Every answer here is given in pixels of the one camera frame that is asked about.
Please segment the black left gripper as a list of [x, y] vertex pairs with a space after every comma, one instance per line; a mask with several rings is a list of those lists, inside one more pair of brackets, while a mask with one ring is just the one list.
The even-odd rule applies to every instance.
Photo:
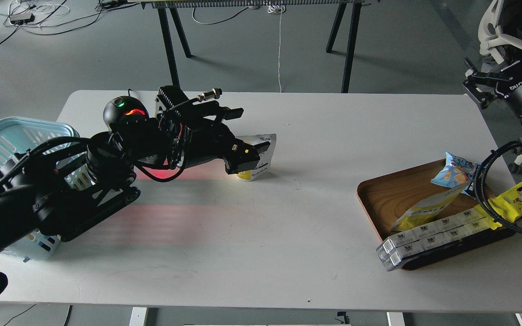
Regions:
[[270, 142], [238, 140], [223, 121], [241, 118], [244, 110], [219, 105], [221, 94], [215, 88], [190, 99], [178, 86], [160, 87], [155, 117], [165, 148], [154, 157], [155, 165], [189, 168], [221, 158], [228, 175], [255, 169]]

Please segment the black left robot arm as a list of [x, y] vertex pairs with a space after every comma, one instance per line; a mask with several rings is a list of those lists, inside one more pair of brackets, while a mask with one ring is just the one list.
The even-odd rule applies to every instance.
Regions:
[[[106, 132], [59, 136], [12, 154], [0, 166], [0, 252], [32, 231], [76, 239], [139, 198], [136, 171], [168, 183], [187, 168], [222, 159], [227, 174], [253, 170], [270, 142], [236, 138], [224, 120], [243, 109], [219, 105], [214, 88], [189, 98], [160, 87], [154, 117], [131, 95], [103, 110]], [[8, 277], [0, 272], [0, 295]]]

